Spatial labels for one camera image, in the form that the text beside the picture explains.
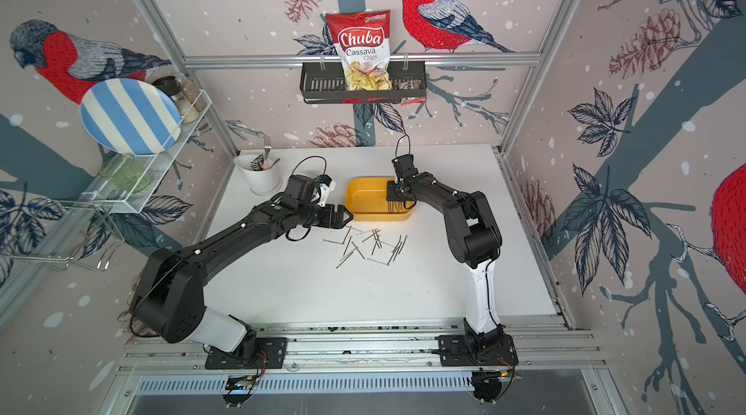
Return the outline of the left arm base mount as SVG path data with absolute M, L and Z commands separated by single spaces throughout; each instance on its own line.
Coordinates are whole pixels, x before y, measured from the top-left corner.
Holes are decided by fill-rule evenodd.
M 223 401 L 227 408 L 240 408 L 248 401 L 264 380 L 268 370 L 279 370 L 285 362 L 289 339 L 287 337 L 258 337 L 249 329 L 244 339 L 231 352 L 217 347 L 207 347 L 206 370 L 238 370 L 225 383 Z

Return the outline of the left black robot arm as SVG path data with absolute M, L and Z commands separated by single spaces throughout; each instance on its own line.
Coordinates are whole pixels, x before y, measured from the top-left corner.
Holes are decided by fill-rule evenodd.
M 297 227 L 345 228 L 354 215 L 342 204 L 326 202 L 332 185 L 326 175 L 293 175 L 284 191 L 225 230 L 179 251 L 153 252 L 132 298 L 131 318 L 169 343 L 189 339 L 225 353 L 245 347 L 251 327 L 207 307 L 204 288 L 250 251 Z

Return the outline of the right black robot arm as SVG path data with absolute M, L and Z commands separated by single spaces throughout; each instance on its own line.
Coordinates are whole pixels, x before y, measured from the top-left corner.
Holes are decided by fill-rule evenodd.
M 411 209 L 426 204 L 443 216 L 446 240 L 453 257 L 469 268 L 470 286 L 465 324 L 472 335 L 489 335 L 501 329 L 493 310 L 493 273 L 502 236 L 487 197 L 477 191 L 459 191 L 429 172 L 415 168 L 414 156 L 392 160 L 396 179 L 387 186 L 388 203 Z

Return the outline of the yellow plastic storage box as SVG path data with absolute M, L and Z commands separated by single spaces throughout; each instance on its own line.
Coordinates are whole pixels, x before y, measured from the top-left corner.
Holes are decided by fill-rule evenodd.
M 345 206 L 356 222 L 401 222 L 414 210 L 406 210 L 402 202 L 387 201 L 388 183 L 394 178 L 361 177 L 347 186 Z

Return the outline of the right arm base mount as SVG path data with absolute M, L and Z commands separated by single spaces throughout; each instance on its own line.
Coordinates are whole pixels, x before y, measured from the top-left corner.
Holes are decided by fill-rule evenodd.
M 473 395 L 479 401 L 496 403 L 516 377 L 519 359 L 513 337 L 501 324 L 487 333 L 477 333 L 464 322 L 463 335 L 439 335 L 433 351 L 441 366 L 468 366 L 472 372 Z

